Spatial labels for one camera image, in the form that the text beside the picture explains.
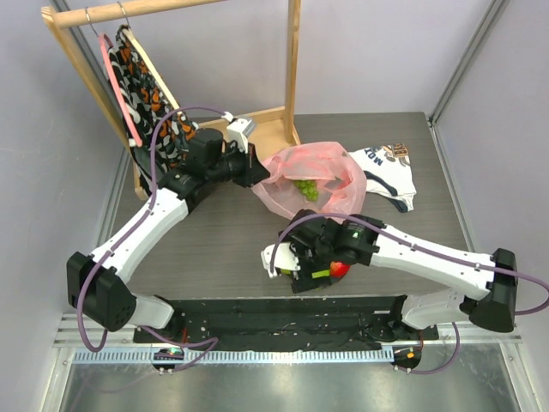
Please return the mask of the fake red strawberry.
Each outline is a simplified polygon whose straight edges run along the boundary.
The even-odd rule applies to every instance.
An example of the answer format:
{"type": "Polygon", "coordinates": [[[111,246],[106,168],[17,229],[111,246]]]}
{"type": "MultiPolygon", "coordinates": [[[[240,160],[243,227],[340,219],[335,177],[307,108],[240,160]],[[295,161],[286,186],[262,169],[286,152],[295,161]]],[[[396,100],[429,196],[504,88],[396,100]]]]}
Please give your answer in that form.
{"type": "Polygon", "coordinates": [[[329,266],[329,275],[333,278],[340,279],[348,273],[350,268],[350,265],[344,264],[343,262],[331,262],[329,266]]]}

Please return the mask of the fake green grapes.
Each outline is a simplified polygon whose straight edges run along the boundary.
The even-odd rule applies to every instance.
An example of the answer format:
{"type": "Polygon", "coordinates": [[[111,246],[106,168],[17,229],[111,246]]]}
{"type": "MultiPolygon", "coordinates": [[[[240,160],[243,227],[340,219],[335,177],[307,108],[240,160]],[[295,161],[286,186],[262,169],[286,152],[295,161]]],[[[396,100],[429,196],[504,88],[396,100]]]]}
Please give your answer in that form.
{"type": "Polygon", "coordinates": [[[319,197],[316,180],[294,180],[294,186],[309,202],[316,202],[319,197]]]}

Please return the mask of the pink plastic bag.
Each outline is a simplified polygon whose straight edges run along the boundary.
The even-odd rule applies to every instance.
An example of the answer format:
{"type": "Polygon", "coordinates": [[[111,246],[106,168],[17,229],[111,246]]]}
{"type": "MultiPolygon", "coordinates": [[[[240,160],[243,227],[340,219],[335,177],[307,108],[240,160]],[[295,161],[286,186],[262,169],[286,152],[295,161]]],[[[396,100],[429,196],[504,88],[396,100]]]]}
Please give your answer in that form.
{"type": "Polygon", "coordinates": [[[352,215],[363,208],[365,172],[338,142],[284,148],[262,164],[270,176],[252,191],[276,215],[291,220],[301,209],[352,215]]]}

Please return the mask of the blue ceramic plate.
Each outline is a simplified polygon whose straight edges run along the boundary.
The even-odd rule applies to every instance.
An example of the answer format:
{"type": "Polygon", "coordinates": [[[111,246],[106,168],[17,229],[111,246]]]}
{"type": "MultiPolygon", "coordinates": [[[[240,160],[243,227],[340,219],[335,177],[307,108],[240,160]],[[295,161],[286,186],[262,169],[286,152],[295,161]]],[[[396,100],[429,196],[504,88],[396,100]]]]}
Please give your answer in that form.
{"type": "Polygon", "coordinates": [[[317,288],[328,288],[332,285],[335,285],[337,282],[341,281],[348,271],[344,270],[343,272],[330,272],[329,270],[323,270],[315,273],[314,281],[317,285],[317,288]]]}

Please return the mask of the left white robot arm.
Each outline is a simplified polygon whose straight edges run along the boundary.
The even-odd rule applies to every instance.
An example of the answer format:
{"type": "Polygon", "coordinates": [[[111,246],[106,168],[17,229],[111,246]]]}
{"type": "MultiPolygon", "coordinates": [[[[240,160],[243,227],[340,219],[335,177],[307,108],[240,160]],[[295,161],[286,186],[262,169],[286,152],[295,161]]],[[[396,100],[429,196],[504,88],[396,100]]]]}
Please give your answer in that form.
{"type": "Polygon", "coordinates": [[[67,262],[69,304],[110,332],[146,325],[163,342],[183,330],[173,306],[159,297],[138,296],[127,284],[140,262],[172,227],[185,219],[215,186],[232,181],[252,187],[269,176],[250,142],[250,126],[229,124],[225,132],[200,129],[183,163],[163,173],[142,208],[105,244],[67,262]]]}

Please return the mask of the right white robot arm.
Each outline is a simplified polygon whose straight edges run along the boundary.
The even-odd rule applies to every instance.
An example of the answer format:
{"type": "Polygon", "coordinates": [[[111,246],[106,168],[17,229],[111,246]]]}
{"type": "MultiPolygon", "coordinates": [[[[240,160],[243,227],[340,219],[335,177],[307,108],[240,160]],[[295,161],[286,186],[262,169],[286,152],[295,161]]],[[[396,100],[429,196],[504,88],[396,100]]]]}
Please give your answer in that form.
{"type": "Polygon", "coordinates": [[[406,234],[365,215],[300,211],[281,233],[302,269],[341,262],[399,270],[443,284],[430,294],[407,294],[387,318],[392,336],[405,339],[439,323],[468,320],[485,330],[515,327],[517,280],[512,252],[478,254],[406,234]]]}

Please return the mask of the wooden clothes rack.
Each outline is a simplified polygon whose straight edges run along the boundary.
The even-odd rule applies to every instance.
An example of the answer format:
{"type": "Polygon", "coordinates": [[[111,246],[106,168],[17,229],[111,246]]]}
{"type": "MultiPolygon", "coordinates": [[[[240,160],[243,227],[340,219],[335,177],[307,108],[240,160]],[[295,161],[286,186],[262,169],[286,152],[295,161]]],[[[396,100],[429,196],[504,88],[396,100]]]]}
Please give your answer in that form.
{"type": "MultiPolygon", "coordinates": [[[[204,1],[128,1],[100,5],[90,9],[61,11],[59,6],[53,2],[50,6],[41,9],[41,15],[123,145],[128,147],[122,114],[118,110],[118,105],[107,93],[106,87],[100,84],[100,76],[96,74],[89,59],[85,57],[83,47],[76,41],[71,29],[103,21],[114,21],[118,18],[151,15],[204,4],[204,1]]],[[[299,134],[294,124],[300,10],[300,1],[288,3],[285,105],[238,115],[234,126],[229,124],[226,115],[221,116],[219,120],[200,124],[201,127],[220,130],[229,140],[253,142],[256,153],[262,160],[283,148],[300,144],[299,134]]]]}

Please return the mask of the patterned black orange garment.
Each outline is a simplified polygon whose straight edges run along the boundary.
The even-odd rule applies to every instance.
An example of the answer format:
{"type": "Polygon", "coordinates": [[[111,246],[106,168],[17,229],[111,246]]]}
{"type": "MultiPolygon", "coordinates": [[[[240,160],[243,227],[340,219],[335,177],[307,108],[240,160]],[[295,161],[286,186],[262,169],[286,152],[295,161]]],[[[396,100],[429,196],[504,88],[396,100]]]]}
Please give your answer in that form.
{"type": "MultiPolygon", "coordinates": [[[[195,136],[198,124],[189,119],[185,112],[178,112],[166,121],[161,120],[176,108],[168,102],[147,65],[124,35],[123,29],[126,27],[121,26],[115,40],[111,40],[113,47],[109,54],[124,100],[142,139],[140,148],[130,147],[136,193],[139,197],[148,197],[151,193],[150,149],[155,149],[156,174],[170,171],[186,157],[188,142],[195,136]]],[[[122,113],[121,119],[129,145],[130,132],[122,113]]]]}

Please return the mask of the white navy shirt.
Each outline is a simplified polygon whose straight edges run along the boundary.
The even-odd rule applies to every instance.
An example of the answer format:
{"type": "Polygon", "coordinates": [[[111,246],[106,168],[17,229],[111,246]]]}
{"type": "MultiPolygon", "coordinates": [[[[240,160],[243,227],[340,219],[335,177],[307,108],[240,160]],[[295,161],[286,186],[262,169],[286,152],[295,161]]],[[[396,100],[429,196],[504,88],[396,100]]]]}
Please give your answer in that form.
{"type": "Polygon", "coordinates": [[[417,194],[409,151],[402,143],[371,146],[349,153],[367,179],[367,193],[385,197],[401,213],[414,210],[417,194]]]}

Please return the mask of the wooden clothes hanger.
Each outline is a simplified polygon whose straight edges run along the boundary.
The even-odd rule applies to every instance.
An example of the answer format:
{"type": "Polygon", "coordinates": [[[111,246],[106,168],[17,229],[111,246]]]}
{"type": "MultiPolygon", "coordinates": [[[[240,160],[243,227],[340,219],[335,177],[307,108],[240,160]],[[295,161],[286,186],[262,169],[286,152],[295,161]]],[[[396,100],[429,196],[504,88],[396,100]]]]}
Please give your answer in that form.
{"type": "Polygon", "coordinates": [[[126,38],[130,41],[130,43],[133,45],[133,47],[136,49],[137,53],[142,58],[142,61],[147,65],[149,72],[152,74],[152,77],[155,79],[156,83],[159,85],[160,90],[165,95],[168,102],[172,105],[173,108],[178,108],[179,107],[178,102],[173,97],[171,91],[165,84],[158,70],[155,68],[148,54],[145,52],[145,50],[143,49],[139,41],[135,38],[131,28],[130,27],[124,28],[123,33],[126,36],[126,38]]]}

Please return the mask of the pink clothes hanger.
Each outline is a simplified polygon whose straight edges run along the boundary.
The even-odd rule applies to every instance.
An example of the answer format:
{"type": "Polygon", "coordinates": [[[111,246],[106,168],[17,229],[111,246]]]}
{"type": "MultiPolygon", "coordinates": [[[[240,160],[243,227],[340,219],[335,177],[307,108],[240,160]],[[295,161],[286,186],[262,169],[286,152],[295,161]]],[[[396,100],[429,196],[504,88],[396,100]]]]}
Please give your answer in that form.
{"type": "Polygon", "coordinates": [[[112,64],[112,60],[110,58],[109,51],[112,49],[113,44],[111,40],[104,33],[100,33],[98,35],[98,41],[100,44],[100,50],[103,57],[104,65],[106,67],[106,72],[109,78],[109,82],[112,86],[112,91],[117,99],[124,122],[130,132],[129,146],[131,148],[135,148],[135,147],[140,148],[142,146],[142,139],[136,129],[134,119],[130,115],[126,101],[124,100],[122,89],[119,85],[118,78],[116,76],[116,73],[112,64]]]}

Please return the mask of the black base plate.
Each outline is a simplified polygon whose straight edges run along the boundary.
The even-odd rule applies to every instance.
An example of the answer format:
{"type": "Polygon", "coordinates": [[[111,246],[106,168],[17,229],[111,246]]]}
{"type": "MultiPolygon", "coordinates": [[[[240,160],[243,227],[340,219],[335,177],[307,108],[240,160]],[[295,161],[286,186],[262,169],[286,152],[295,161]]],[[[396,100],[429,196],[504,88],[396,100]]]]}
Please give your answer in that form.
{"type": "Polygon", "coordinates": [[[379,349],[397,341],[435,341],[400,320],[403,297],[292,297],[174,300],[181,342],[218,338],[218,351],[295,352],[379,349]]]}

